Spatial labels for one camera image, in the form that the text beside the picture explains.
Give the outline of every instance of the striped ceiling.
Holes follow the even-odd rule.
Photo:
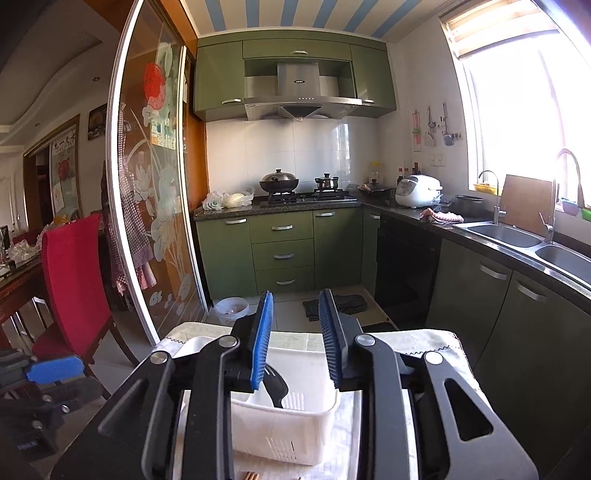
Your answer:
[[[382,40],[409,33],[446,0],[185,0],[199,35],[245,28],[340,30]]]

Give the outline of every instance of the cabinet handle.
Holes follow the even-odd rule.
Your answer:
[[[539,295],[538,293],[532,292],[527,287],[524,287],[521,283],[517,284],[517,290],[519,290],[523,295],[528,296],[532,300],[535,301],[546,301],[546,297],[543,295]]]
[[[507,275],[505,275],[504,273],[495,272],[494,270],[491,270],[490,268],[485,267],[482,264],[480,264],[480,271],[491,276],[492,278],[496,278],[497,280],[506,280],[507,279]]]

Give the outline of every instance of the red chair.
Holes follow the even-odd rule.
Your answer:
[[[125,356],[136,367],[131,352],[113,321],[99,268],[98,226],[100,216],[63,225],[46,232],[41,243],[41,262],[54,323],[33,344],[42,360],[75,354],[93,376],[89,364],[107,331],[113,334]],[[109,393],[103,389],[103,396]]]

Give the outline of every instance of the green cabinet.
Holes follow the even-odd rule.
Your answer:
[[[242,42],[201,47],[195,67],[196,112],[238,105],[243,109],[244,61]]]
[[[370,208],[363,209],[363,253],[361,259],[361,284],[373,296],[375,276],[378,272],[376,253],[378,250],[379,213]]]
[[[313,215],[316,288],[359,284],[362,209],[314,210]]]
[[[475,377],[540,478],[591,421],[589,338],[588,314],[513,272]]]
[[[366,105],[395,109],[388,52],[359,45],[350,48],[357,98]]]
[[[274,38],[265,40],[245,40],[243,43],[245,59],[258,58],[304,58],[351,60],[351,50],[347,43],[306,38]]]
[[[249,218],[198,222],[197,236],[211,298],[255,296]]]
[[[449,330],[475,365],[495,326],[512,271],[443,240],[427,328]]]

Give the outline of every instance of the kitchen countertop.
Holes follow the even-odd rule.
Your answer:
[[[510,248],[498,245],[486,238],[467,230],[455,228],[453,225],[438,225],[420,220],[423,209],[410,209],[402,206],[386,206],[372,200],[368,196],[359,197],[356,202],[306,202],[283,205],[260,205],[262,197],[255,198],[253,205],[223,210],[203,210],[198,208],[193,215],[195,221],[238,216],[261,215],[265,213],[297,212],[301,210],[325,210],[335,208],[371,207],[376,212],[390,215],[393,218],[434,232],[451,242],[462,245],[484,255],[512,270],[516,270],[543,286],[555,291],[568,301],[591,314],[591,290],[572,280],[570,277],[551,267],[534,260],[527,255]],[[466,218],[466,223],[482,221],[482,218]]]

